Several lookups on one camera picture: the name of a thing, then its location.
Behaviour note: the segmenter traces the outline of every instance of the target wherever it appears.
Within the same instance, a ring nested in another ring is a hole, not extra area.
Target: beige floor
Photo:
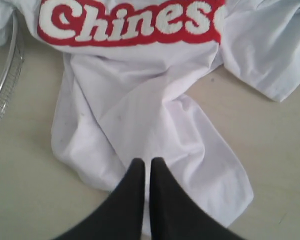
[[[59,52],[26,40],[19,84],[0,125],[0,240],[48,240],[107,196],[57,161],[50,128]],[[231,226],[248,240],[300,240],[300,87],[271,102],[223,68],[189,91],[240,158],[255,199]]]

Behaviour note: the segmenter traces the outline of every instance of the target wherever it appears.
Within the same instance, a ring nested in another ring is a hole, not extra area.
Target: graphic print
[[[225,0],[168,0],[109,13],[98,0],[41,0],[38,35],[58,46],[122,47],[155,42],[221,42]]]

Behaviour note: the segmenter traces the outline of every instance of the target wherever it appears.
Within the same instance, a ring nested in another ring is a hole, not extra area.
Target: metal fan guard
[[[12,15],[12,31],[8,56],[0,77],[0,121],[6,112],[11,95],[17,85],[24,60],[24,41],[16,13]]]

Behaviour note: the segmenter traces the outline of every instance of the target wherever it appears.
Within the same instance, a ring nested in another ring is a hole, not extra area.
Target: t-shirt
[[[0,45],[17,7],[30,33],[64,52],[55,156],[112,191],[133,158],[163,157],[187,194],[230,225],[253,191],[233,151],[185,95],[224,66],[282,101],[300,84],[300,0],[0,0]],[[143,233],[150,235],[145,205]]]

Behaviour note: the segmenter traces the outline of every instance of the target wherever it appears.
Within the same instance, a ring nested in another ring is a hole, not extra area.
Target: fan
[[[10,19],[10,26],[9,39],[0,47],[0,120],[5,114],[24,61],[24,42],[16,13]]]

